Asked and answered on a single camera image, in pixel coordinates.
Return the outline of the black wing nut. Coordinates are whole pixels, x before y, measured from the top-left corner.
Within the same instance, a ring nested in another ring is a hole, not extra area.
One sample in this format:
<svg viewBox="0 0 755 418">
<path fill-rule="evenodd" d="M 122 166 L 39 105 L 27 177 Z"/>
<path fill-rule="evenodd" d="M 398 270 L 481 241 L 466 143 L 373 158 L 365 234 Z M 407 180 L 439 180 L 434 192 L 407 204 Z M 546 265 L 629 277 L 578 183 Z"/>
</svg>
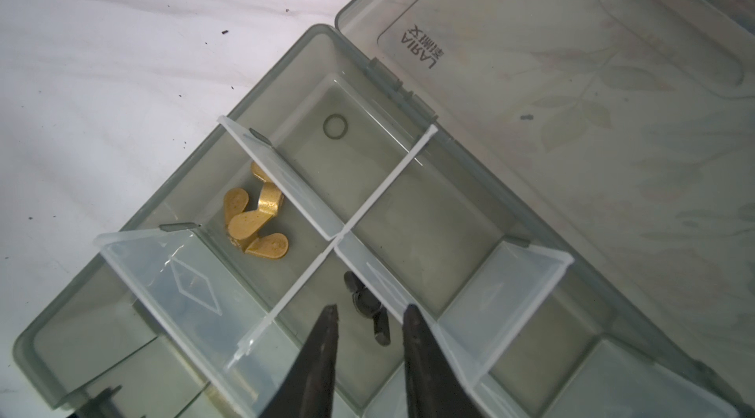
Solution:
<svg viewBox="0 0 755 418">
<path fill-rule="evenodd" d="M 343 279 L 357 312 L 373 322 L 376 342 L 383 347 L 389 346 L 391 344 L 389 313 L 383 303 L 354 272 L 347 271 Z"/>
</svg>

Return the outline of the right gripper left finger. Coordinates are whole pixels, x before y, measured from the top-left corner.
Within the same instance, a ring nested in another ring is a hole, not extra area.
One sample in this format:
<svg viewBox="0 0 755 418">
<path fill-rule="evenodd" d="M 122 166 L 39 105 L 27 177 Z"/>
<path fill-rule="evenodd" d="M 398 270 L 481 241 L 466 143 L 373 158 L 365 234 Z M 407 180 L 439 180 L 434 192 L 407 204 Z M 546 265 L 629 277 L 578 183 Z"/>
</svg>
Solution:
<svg viewBox="0 0 755 418">
<path fill-rule="evenodd" d="M 330 417 L 337 347 L 337 306 L 326 305 L 261 418 Z"/>
</svg>

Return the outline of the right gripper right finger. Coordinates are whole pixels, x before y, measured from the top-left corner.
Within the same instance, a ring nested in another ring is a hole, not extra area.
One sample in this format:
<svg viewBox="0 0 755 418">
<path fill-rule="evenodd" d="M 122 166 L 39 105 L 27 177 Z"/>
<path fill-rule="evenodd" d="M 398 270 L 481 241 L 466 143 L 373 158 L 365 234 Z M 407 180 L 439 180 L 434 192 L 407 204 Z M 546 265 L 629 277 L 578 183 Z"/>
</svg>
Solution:
<svg viewBox="0 0 755 418">
<path fill-rule="evenodd" d="M 408 416 L 480 417 L 480 410 L 457 380 L 417 305 L 407 306 L 402 334 Z"/>
</svg>

